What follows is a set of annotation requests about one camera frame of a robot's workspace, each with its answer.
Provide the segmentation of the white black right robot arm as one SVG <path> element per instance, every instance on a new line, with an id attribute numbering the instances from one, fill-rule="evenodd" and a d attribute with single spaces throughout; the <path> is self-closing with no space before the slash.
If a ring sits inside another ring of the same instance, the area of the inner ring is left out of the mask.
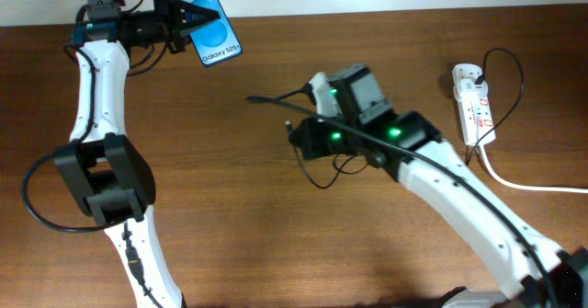
<path id="1" fill-rule="evenodd" d="M 587 251 L 567 253 L 502 202 L 416 111 L 398 114 L 363 63 L 302 88 L 317 109 L 290 130 L 290 143 L 312 160 L 362 155 L 429 204 L 470 246 L 498 291 L 454 290 L 444 307 L 584 307 Z"/>

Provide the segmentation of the blue Galaxy smartphone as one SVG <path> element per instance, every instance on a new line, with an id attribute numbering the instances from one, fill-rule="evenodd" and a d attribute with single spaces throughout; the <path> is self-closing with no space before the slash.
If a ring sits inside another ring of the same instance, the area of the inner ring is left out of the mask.
<path id="1" fill-rule="evenodd" d="M 190 34 L 198 57 L 204 66 L 212 66 L 240 56 L 243 47 L 227 18 L 220 0 L 182 0 L 192 5 L 217 11 L 220 18 Z"/>

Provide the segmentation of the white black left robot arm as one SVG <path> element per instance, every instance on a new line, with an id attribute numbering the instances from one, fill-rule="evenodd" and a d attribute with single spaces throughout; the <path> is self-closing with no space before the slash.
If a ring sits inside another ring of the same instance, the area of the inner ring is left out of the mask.
<path id="1" fill-rule="evenodd" d="M 125 84 L 132 48 L 161 43 L 182 52 L 189 34 L 220 14 L 184 0 L 153 4 L 134 11 L 125 0 L 87 0 L 71 37 L 80 70 L 77 119 L 53 160 L 81 212 L 115 247 L 137 305 L 183 307 L 155 230 L 153 172 L 126 134 Z"/>

